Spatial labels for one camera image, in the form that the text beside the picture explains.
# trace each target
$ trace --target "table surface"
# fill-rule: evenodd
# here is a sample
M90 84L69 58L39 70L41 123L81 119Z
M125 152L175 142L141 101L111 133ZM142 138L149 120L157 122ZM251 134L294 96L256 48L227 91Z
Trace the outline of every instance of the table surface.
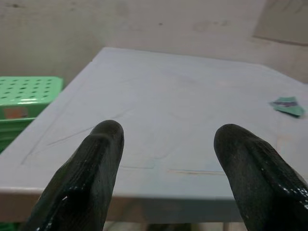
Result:
M269 102L281 96L308 108L307 85L259 64L104 48L1 154L0 199L13 195L2 197L9 205L38 196L91 129L113 119L124 128L125 147L111 206L140 203L128 209L134 217L110 212L111 219L235 220L213 148L220 126L252 131L308 179L308 119L274 111ZM8 218L1 206L0 219L28 216L30 208L22 210Z

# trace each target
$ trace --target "orange label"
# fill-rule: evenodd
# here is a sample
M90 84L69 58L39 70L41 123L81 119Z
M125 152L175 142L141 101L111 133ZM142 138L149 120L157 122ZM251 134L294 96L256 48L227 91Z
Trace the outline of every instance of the orange label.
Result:
M28 110L25 107L4 108L6 119L20 119L28 117Z

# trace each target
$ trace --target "wall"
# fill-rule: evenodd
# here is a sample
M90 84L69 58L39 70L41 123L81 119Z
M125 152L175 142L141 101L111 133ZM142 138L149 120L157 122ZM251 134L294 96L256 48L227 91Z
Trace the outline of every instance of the wall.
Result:
M308 82L308 48L252 38L265 0L3 0L0 75L68 83L104 46L266 64Z

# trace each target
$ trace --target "green paper scrap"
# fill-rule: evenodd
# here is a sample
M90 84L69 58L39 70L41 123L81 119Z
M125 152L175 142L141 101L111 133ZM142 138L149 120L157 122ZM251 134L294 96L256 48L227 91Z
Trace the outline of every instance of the green paper scrap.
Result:
M297 117L302 116L305 110L297 103L296 97L280 97L274 102L270 102L270 105L275 110L285 112Z

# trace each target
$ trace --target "green plastic crate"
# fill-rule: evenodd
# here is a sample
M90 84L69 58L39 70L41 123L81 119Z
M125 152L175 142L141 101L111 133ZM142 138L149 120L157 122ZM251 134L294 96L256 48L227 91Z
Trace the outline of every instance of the green plastic crate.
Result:
M16 231L13 223L0 223L0 231Z
M37 117L62 87L58 77L0 77L0 120Z
M2 119L0 120L0 153L34 120Z

